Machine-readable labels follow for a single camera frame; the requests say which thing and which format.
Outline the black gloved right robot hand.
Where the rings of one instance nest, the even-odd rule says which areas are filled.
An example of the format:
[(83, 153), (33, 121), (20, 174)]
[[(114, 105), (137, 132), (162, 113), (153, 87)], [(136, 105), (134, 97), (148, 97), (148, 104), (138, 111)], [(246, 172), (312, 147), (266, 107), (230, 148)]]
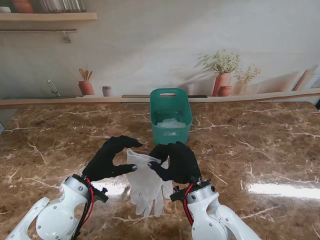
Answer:
[(202, 178), (194, 152), (182, 142), (158, 144), (149, 155), (162, 163), (169, 160), (168, 168), (163, 168), (161, 163), (155, 161), (148, 163), (149, 168), (163, 181), (191, 184)]

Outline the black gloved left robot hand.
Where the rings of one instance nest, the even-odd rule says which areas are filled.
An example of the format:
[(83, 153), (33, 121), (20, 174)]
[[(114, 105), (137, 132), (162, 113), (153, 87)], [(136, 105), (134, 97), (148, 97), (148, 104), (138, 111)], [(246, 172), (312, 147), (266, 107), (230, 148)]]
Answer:
[(84, 168), (82, 176), (95, 182), (134, 172), (137, 169), (135, 164), (114, 165), (113, 159), (125, 148), (139, 148), (141, 146), (142, 144), (138, 140), (129, 136), (111, 137)]

